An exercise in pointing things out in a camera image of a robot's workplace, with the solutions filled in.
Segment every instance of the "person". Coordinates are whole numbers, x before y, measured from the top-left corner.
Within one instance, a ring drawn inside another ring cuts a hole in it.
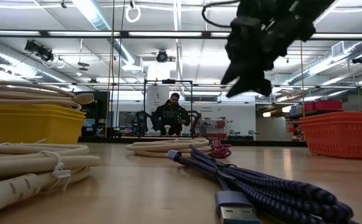
[[[171,94],[169,100],[162,106],[158,106],[154,114],[154,118],[160,118],[160,135],[166,135],[165,125],[170,125],[169,135],[181,135],[182,125],[190,124],[190,117],[187,110],[179,105],[180,95],[178,93]]]

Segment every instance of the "wooden table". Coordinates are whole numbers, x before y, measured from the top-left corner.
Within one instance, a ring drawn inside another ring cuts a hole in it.
[[[219,223],[220,188],[167,159],[137,157],[122,144],[89,144],[103,167],[65,194],[40,195],[0,211],[0,224]],[[305,148],[233,147],[225,162],[333,192],[362,223],[362,161],[311,155]]]

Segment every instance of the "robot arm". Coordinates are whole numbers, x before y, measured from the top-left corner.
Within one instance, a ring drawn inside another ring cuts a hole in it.
[[[231,28],[225,49],[231,63],[222,85],[239,80],[227,97],[253,90],[265,96],[272,92],[264,71],[274,68],[279,56],[287,55],[293,41],[306,42],[316,32],[313,22],[335,0],[239,0],[215,2],[203,7],[204,20],[214,26]],[[239,2],[237,18],[222,26],[205,17],[207,7]]]

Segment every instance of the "plastic basket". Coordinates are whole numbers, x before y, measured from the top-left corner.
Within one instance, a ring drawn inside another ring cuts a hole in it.
[[[311,153],[362,159],[362,112],[336,112],[301,118]]]
[[[0,143],[76,144],[85,113],[55,105],[0,105]]]

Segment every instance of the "usb connector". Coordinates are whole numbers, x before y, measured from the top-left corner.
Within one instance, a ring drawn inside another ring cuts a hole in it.
[[[221,224],[260,224],[253,207],[220,207]]]
[[[216,193],[216,211],[221,224],[260,224],[256,210],[241,192]]]

